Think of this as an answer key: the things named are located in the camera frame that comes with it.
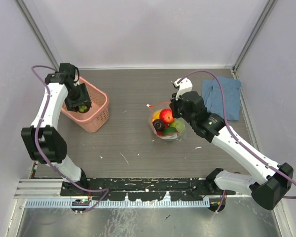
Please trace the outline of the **dark purple toy plum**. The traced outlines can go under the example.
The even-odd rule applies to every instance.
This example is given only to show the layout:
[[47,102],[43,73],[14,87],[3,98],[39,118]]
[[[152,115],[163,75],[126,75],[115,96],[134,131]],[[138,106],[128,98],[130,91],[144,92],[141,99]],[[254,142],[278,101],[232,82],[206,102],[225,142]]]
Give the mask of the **dark purple toy plum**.
[[165,129],[165,123],[161,119],[155,119],[152,122],[152,125],[153,125],[154,129],[156,130],[156,132],[162,132]]

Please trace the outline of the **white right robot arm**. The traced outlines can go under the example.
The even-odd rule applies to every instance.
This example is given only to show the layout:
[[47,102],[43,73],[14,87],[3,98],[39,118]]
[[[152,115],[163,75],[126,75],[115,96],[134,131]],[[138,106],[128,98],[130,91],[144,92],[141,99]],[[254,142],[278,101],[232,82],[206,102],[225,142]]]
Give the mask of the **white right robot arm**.
[[243,175],[215,168],[205,179],[208,192],[242,193],[264,209],[273,210],[289,191],[294,169],[288,163],[279,165],[244,141],[221,116],[207,111],[196,91],[174,93],[170,108],[174,118],[184,119],[199,137],[227,152],[249,172]]

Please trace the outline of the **dark green toy fruit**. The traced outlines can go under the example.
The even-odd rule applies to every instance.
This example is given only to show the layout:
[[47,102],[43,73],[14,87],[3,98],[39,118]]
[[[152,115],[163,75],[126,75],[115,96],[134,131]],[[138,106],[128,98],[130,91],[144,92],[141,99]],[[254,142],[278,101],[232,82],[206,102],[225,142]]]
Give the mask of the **dark green toy fruit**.
[[168,136],[170,134],[173,134],[173,133],[177,133],[177,130],[175,127],[168,127],[166,129],[164,129],[161,133],[162,136]]

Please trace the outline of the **yellow toy lemon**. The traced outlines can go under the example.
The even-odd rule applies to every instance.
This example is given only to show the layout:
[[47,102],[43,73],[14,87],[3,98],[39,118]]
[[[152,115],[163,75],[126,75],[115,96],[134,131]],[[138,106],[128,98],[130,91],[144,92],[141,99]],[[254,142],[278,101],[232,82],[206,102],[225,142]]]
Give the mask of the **yellow toy lemon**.
[[155,111],[153,113],[153,115],[152,115],[152,122],[154,122],[156,119],[159,119],[160,113],[161,113],[161,110]]

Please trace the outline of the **green toy apple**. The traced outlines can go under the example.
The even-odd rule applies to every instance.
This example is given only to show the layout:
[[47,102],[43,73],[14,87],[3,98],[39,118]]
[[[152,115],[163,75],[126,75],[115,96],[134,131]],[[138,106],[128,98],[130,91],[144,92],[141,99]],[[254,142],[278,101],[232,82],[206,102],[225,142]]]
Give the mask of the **green toy apple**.
[[185,131],[185,122],[184,122],[184,120],[176,119],[174,121],[174,123],[175,123],[175,128],[179,133],[183,133]]

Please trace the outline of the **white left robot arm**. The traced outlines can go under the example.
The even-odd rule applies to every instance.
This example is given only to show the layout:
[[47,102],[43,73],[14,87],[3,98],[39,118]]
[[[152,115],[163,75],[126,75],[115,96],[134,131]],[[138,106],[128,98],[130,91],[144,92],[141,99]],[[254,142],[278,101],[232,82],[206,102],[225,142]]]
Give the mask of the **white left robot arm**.
[[57,130],[62,107],[70,112],[86,113],[92,107],[86,85],[79,83],[78,68],[61,63],[59,69],[40,79],[45,91],[38,114],[21,137],[33,161],[51,167],[64,180],[65,187],[78,196],[89,190],[85,172],[69,158],[67,143]]

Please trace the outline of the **clear zip top bag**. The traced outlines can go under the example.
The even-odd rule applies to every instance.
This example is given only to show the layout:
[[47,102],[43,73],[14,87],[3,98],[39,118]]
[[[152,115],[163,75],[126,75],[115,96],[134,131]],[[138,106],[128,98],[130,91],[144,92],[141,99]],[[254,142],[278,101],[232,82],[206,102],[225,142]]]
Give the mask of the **clear zip top bag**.
[[165,141],[186,138],[185,121],[174,118],[170,108],[170,101],[163,101],[155,105],[146,104],[149,108],[148,124],[154,135]]

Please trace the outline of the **red toy apple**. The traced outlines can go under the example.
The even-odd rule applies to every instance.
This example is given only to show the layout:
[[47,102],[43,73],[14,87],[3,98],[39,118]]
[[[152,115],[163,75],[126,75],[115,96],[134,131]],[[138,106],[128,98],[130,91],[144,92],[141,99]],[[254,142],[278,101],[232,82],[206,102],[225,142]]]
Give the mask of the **red toy apple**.
[[172,110],[171,109],[163,109],[160,113],[160,117],[165,124],[171,124],[174,121]]

